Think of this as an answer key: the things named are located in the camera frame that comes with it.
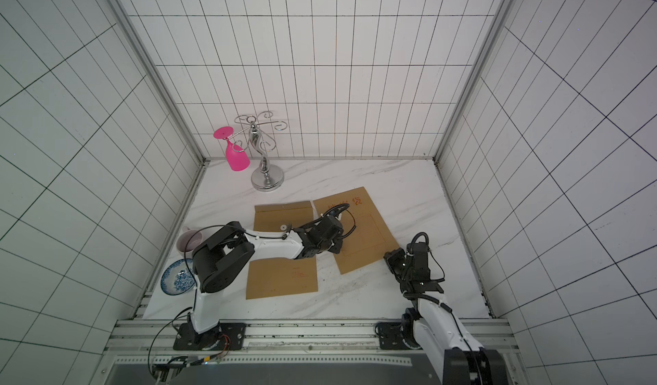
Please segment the brown file bag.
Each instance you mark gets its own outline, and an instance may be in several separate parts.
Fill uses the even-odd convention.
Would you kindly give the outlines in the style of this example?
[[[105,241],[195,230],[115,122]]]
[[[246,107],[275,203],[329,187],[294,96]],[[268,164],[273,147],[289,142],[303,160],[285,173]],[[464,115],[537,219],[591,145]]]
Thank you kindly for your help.
[[[384,254],[400,247],[371,196],[363,187],[313,200],[319,214],[340,204],[349,204],[348,213],[343,213],[340,222],[346,232],[356,229],[344,239],[335,262],[342,275],[363,268],[383,259]]]
[[[299,227],[314,219],[310,201],[282,205],[256,205],[254,230],[280,232]],[[264,259],[256,254],[249,264],[246,299],[264,299],[318,292],[316,258],[292,260]]]

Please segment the blue white patterned bowl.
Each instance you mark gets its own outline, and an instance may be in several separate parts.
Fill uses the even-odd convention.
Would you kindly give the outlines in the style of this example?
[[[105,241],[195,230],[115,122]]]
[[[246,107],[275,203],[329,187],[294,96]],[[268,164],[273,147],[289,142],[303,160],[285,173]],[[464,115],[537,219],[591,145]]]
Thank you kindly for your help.
[[[192,273],[193,261],[190,258],[176,260],[162,274],[160,289],[169,296],[186,294],[196,287]]]

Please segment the pale pink mug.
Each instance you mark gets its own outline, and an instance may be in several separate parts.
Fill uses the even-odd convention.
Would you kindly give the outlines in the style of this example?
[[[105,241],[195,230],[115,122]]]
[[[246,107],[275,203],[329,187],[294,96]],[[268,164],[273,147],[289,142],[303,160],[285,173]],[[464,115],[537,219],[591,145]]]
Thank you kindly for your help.
[[[185,228],[176,241],[176,250],[181,256],[190,258],[193,251],[204,240],[203,232],[201,230]]]

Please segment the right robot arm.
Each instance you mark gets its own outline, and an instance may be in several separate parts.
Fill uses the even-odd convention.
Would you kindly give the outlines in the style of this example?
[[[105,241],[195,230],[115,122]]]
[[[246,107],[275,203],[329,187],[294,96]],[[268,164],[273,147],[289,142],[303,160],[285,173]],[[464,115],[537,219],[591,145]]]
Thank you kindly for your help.
[[[412,306],[400,321],[375,325],[379,347],[424,351],[443,384],[508,384],[504,358],[470,334],[447,303],[441,287],[445,278],[431,276],[433,257],[425,232],[416,234],[406,248],[384,255]]]

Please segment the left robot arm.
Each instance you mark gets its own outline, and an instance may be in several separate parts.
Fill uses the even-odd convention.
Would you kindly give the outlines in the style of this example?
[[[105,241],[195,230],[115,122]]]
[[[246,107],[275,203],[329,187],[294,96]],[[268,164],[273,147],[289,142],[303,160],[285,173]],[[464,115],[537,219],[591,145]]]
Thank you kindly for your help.
[[[343,241],[356,229],[345,231],[340,211],[331,209],[318,219],[281,232],[259,232],[230,222],[193,250],[191,272],[195,300],[178,329],[176,351],[205,351],[228,347],[240,350],[244,323],[220,323],[219,307],[224,289],[253,259],[300,260],[320,253],[339,253]]]

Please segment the chrome glass rack stand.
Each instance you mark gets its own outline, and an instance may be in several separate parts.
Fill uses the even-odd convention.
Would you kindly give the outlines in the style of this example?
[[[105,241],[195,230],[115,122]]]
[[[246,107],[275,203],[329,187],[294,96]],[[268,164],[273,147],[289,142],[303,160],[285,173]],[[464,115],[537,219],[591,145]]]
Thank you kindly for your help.
[[[245,135],[246,149],[251,149],[260,155],[258,168],[252,173],[253,188],[260,192],[271,192],[282,186],[285,176],[283,170],[272,164],[269,153],[276,149],[276,142],[272,135],[263,130],[263,126],[270,125],[277,132],[287,129],[286,121],[274,120],[274,113],[266,110],[257,114],[240,114],[234,118],[234,123],[242,126],[239,134]]]

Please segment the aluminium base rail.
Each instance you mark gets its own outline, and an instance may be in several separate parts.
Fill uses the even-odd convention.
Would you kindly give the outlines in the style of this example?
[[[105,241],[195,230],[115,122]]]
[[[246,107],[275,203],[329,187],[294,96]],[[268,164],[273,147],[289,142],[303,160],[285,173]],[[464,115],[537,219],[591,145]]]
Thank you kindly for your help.
[[[372,319],[329,320],[228,320],[222,333],[204,350],[177,350],[182,328],[165,320],[136,319],[116,324],[106,352],[165,357],[186,354],[217,354],[229,357],[257,354],[380,354],[410,352],[397,330],[378,328]]]

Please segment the pink wine glass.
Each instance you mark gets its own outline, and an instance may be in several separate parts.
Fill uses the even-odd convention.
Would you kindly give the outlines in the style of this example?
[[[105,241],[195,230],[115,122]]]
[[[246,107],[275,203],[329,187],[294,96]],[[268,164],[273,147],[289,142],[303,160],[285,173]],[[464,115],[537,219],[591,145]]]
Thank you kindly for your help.
[[[213,136],[218,140],[225,140],[227,142],[225,156],[232,171],[240,172],[250,167],[248,155],[241,146],[233,141],[234,129],[232,127],[219,128]]]

